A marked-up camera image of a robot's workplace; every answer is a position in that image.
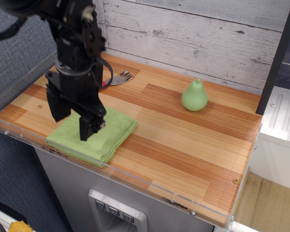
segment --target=folded cloth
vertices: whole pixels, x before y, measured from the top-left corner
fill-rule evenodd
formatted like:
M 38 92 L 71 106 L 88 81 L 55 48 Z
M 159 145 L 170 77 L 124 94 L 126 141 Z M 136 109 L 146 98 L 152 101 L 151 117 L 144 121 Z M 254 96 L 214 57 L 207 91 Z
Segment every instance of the folded cloth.
M 90 136 L 87 141 L 80 140 L 80 115 L 73 113 L 46 138 L 46 142 L 67 155 L 104 167 L 103 164 L 90 158 L 107 163 L 137 125 L 137 121 L 133 118 L 109 107 L 105 109 L 107 112 L 104 117 L 105 128 Z

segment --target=metal fork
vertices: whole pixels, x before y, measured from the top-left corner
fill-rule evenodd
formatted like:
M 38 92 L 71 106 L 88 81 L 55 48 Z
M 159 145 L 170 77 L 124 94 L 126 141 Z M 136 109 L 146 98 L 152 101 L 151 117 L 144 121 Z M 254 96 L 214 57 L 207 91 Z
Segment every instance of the metal fork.
M 114 76 L 110 85 L 111 86 L 121 85 L 123 83 L 126 83 L 129 80 L 132 80 L 132 79 L 133 79 L 133 76 L 130 74 L 130 72 L 128 72 L 128 70 L 125 70 L 121 74 Z M 106 86 L 110 82 L 110 80 L 111 79 L 103 81 L 102 86 Z

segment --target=green pear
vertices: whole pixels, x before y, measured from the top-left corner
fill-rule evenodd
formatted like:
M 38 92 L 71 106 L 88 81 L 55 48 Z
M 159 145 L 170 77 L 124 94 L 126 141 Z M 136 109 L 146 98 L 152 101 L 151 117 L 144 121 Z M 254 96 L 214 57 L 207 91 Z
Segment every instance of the green pear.
M 190 111 L 203 109 L 206 106 L 207 101 L 208 96 L 200 79 L 191 82 L 188 89 L 182 95 L 182 104 Z

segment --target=wood panel wall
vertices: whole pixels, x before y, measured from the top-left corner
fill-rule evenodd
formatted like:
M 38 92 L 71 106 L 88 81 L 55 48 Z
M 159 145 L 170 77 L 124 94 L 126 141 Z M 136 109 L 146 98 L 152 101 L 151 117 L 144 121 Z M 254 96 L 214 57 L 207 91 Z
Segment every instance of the wood panel wall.
M 99 0 L 107 53 L 261 94 L 290 0 Z

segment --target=control panel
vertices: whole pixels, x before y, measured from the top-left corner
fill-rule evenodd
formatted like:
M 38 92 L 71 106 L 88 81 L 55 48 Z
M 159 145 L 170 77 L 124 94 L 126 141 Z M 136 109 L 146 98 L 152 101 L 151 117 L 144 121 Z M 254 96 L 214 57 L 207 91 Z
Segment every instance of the control panel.
M 94 189 L 90 189 L 88 198 L 101 232 L 109 229 L 114 217 L 133 224 L 137 232 L 147 232 L 147 216 L 143 212 Z

